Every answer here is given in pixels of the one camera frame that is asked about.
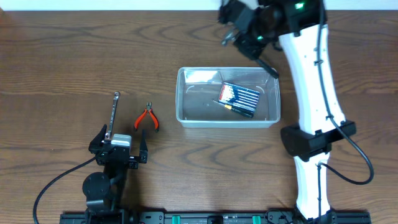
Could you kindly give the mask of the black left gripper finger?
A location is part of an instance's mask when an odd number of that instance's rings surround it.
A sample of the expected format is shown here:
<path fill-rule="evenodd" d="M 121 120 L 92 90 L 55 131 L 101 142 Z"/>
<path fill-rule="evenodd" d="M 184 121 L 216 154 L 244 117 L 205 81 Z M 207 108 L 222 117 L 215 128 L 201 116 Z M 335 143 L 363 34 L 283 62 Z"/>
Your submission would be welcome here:
<path fill-rule="evenodd" d="M 146 144 L 146 131 L 145 129 L 142 130 L 142 135 L 141 135 L 141 143 L 139 146 L 139 155 L 140 156 L 147 156 L 148 155 L 148 148 Z"/>
<path fill-rule="evenodd" d="M 100 151 L 102 151 L 103 144 L 104 144 L 103 140 L 105 139 L 106 129 L 107 129 L 107 125 L 104 124 L 103 127 L 101 128 L 101 131 L 90 142 L 88 150 L 92 154 L 97 154 Z"/>

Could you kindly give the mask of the silver combination wrench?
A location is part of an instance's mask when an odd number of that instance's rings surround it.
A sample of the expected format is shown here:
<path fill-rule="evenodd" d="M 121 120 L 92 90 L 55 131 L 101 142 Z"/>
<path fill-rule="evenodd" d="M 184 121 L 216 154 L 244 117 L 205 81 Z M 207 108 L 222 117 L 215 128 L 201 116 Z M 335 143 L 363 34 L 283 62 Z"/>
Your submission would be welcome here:
<path fill-rule="evenodd" d="M 113 126 L 114 126 L 114 119 L 116 116 L 116 110 L 117 110 L 117 105 L 118 105 L 118 100 L 120 97 L 120 92 L 115 91 L 114 92 L 114 97 L 113 97 L 113 104 L 112 104 L 112 110 L 111 110 L 111 117 L 109 120 L 109 128 L 105 134 L 105 140 L 109 141 L 112 137 L 112 133 L 113 133 Z"/>

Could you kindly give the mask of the claw hammer orange black handle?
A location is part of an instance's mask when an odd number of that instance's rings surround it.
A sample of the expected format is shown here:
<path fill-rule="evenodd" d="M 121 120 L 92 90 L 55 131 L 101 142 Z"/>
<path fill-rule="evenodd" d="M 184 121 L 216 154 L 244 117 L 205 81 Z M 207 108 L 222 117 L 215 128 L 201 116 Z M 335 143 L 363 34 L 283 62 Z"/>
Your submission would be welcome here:
<path fill-rule="evenodd" d="M 277 71 L 268 65 L 265 61 L 260 59 L 262 52 L 271 40 L 265 38 L 263 35 L 252 34 L 250 32 L 244 33 L 237 28 L 232 28 L 227 31 L 221 41 L 221 44 L 227 46 L 232 42 L 237 50 L 249 60 L 256 62 L 263 68 L 271 77 L 278 79 Z"/>

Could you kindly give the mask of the blue precision screwdriver set case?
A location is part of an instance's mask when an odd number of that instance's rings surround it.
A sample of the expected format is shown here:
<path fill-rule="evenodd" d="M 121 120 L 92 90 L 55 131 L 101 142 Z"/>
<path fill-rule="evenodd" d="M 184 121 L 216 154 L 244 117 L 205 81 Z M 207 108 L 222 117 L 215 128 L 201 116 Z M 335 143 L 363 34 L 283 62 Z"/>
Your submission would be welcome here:
<path fill-rule="evenodd" d="M 238 86 L 232 83 L 223 83 L 218 100 L 234 101 L 256 108 L 260 93 L 256 90 Z"/>

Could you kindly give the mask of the black yellow screwdriver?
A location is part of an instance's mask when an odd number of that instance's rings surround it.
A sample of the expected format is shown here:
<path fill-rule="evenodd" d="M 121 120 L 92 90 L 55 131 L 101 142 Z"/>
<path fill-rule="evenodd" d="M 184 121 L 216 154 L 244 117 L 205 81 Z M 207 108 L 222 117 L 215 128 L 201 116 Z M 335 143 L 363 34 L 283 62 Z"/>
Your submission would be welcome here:
<path fill-rule="evenodd" d="M 241 116 L 247 118 L 253 118 L 256 108 L 250 107 L 249 105 L 245 105 L 239 102 L 230 102 L 230 101 L 222 101 L 222 100 L 213 100 L 214 103 L 219 104 L 220 106 L 234 112 L 240 114 Z"/>

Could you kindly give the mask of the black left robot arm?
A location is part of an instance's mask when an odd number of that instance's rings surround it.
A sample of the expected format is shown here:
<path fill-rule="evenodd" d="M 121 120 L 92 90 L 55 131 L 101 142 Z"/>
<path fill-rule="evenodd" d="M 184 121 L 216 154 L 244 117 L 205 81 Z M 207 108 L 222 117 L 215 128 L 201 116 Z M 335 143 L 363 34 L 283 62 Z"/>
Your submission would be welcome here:
<path fill-rule="evenodd" d="M 141 134 L 139 155 L 130 155 L 132 137 L 114 134 L 106 138 L 107 126 L 93 138 L 88 150 L 95 155 L 95 161 L 103 166 L 102 172 L 90 174 L 83 182 L 86 196 L 85 218 L 87 223 L 138 223 L 136 212 L 122 208 L 121 199 L 129 169 L 137 169 L 148 158 L 146 132 Z"/>

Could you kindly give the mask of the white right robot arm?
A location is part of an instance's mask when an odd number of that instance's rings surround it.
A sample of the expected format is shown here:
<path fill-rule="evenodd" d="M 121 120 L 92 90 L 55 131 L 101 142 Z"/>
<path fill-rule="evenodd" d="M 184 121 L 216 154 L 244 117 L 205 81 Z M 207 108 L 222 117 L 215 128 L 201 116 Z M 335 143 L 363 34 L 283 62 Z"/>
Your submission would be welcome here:
<path fill-rule="evenodd" d="M 266 45 L 278 42 L 289 63 L 299 119 L 282 128 L 294 158 L 298 197 L 294 223 L 334 223 L 327 199 L 326 173 L 332 144 L 356 131 L 342 112 L 328 56 L 328 26 L 321 1 L 260 1 L 251 9 L 241 1 L 223 1 L 218 20 L 234 29 L 224 38 L 247 58 L 259 61 Z"/>

